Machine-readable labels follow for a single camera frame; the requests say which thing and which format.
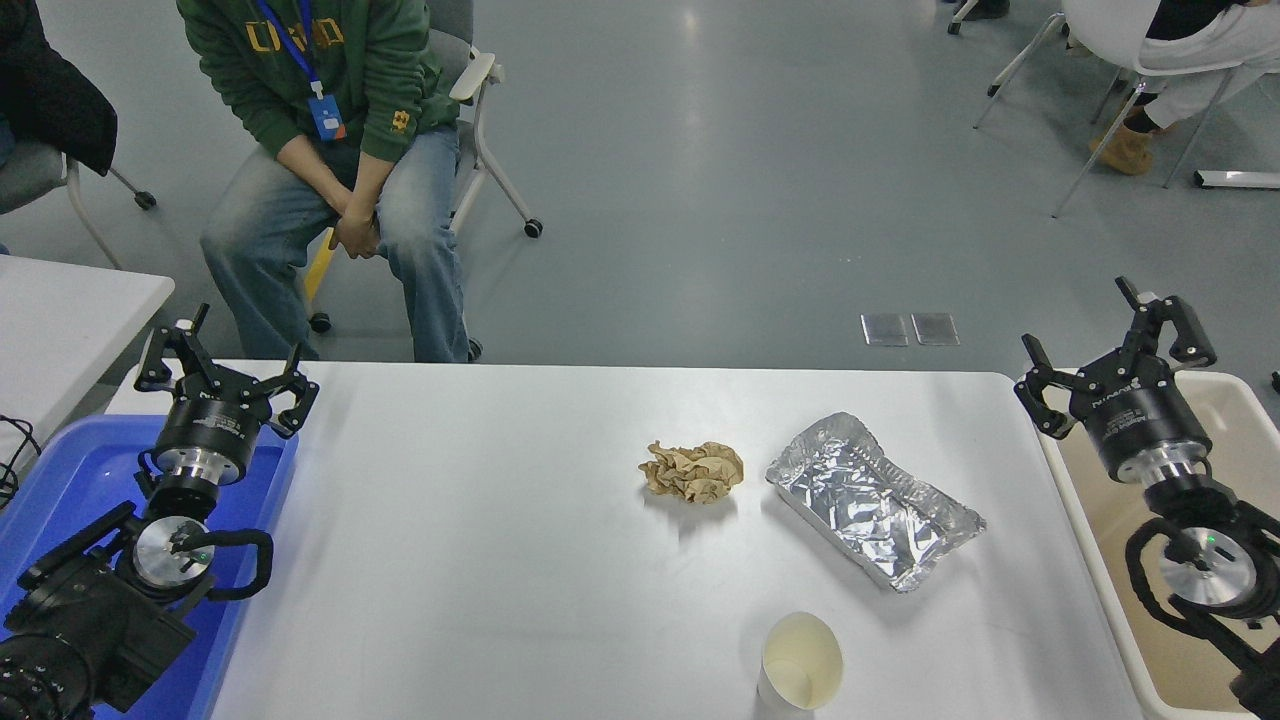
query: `blue lanyard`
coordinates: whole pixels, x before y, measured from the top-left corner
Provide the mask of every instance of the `blue lanyard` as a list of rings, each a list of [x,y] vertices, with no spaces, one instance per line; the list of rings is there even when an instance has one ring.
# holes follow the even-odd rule
[[[298,45],[293,42],[293,38],[289,36],[288,31],[284,29],[284,24],[275,14],[275,10],[268,6],[266,0],[257,0],[257,6],[262,10],[262,14],[266,15],[266,20],[271,23],[271,27],[275,28],[275,33],[279,36],[280,44],[284,45],[284,49],[293,56],[293,61],[297,63],[298,67],[302,68],[302,72],[307,74],[307,79],[311,82],[311,90],[315,91],[316,97],[323,97],[324,88],[320,86],[320,76],[316,74],[315,65],[307,61],[307,55],[311,54],[311,0],[298,0],[298,6],[302,10],[302,37],[307,49],[307,55],[303,55],[302,51],[298,50]]]

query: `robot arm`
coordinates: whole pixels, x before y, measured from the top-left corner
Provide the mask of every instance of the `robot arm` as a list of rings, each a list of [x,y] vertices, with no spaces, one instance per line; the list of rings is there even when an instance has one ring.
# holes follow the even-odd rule
[[[174,402],[138,457],[142,515],[122,502],[18,579],[28,594],[5,618],[13,635],[0,642],[0,720],[87,720],[97,703],[128,711],[195,638],[183,623],[192,609],[244,600],[270,582],[268,533],[205,523],[220,487],[244,477],[261,427],[292,437],[320,388],[298,372],[297,350],[265,380],[215,364],[196,337],[207,309],[155,329],[143,350],[134,387]],[[182,365],[177,380],[166,352]],[[294,404],[275,413],[270,401],[282,393]],[[214,553],[230,546],[255,547],[255,578],[214,587]]]
[[[1055,370],[1036,337],[1023,336],[1032,369],[1014,392],[1037,429],[1056,439],[1084,425],[1111,479],[1143,486],[1156,515],[1125,547],[1130,582],[1143,607],[1165,625],[1206,639],[1239,670],[1231,691],[1263,720],[1280,720],[1280,641],[1254,651],[1217,618],[1261,620],[1280,611],[1280,523],[1242,502],[1212,475],[1212,441],[1174,382],[1174,373],[1217,360],[1192,307],[1178,297],[1139,297],[1116,284],[1134,311],[1124,342],[1075,374]],[[1169,355],[1157,355],[1166,323],[1176,331]],[[1047,387],[1070,392],[1069,413],[1051,409]],[[1165,538],[1161,575],[1172,588],[1169,612],[1157,601],[1142,551]]]

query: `white paper cup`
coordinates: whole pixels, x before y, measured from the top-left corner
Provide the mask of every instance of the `white paper cup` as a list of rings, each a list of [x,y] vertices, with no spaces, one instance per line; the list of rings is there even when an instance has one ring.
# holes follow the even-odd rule
[[[814,615],[792,612],[764,641],[756,691],[780,710],[815,710],[836,697],[844,674],[831,628]]]

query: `beige plastic bin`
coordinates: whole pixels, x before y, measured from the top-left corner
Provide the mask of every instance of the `beige plastic bin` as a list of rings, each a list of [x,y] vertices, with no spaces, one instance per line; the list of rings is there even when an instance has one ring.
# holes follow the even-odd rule
[[[1202,372],[1179,373],[1176,382],[1213,441],[1208,455],[1213,478],[1240,500],[1280,516],[1280,432],[1249,386],[1231,375]],[[1051,402],[1065,406],[1061,397]],[[1041,436],[1041,445],[1146,715],[1160,720],[1253,719],[1228,688],[1238,674],[1235,666],[1207,641],[1152,619],[1133,593],[1124,546],[1152,518],[1142,487],[1107,477],[1083,427],[1061,442]],[[1143,557],[1152,589],[1164,600],[1170,591],[1156,564],[1160,547],[1158,539],[1153,541]],[[1258,650],[1280,637],[1271,621],[1261,630],[1225,623]]]

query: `blue plastic bin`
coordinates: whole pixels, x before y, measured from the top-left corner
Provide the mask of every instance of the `blue plastic bin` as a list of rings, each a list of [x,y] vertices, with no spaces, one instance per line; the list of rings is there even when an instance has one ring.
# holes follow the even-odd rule
[[[26,594],[15,580],[45,552],[104,512],[128,500],[146,506],[133,474],[138,452],[151,448],[163,416],[97,415],[78,420],[50,441],[9,507],[0,514],[0,614]],[[209,516],[214,530],[271,532],[289,487],[296,441],[271,430],[259,436],[248,474],[224,487]],[[243,585],[253,577],[252,548],[219,548],[212,571],[218,587]],[[262,592],[271,592],[270,585]],[[99,720],[205,720],[214,707],[230,660],[246,603],[201,602],[186,618],[196,638],[127,714],[95,707]],[[10,633],[0,629],[0,639]]]

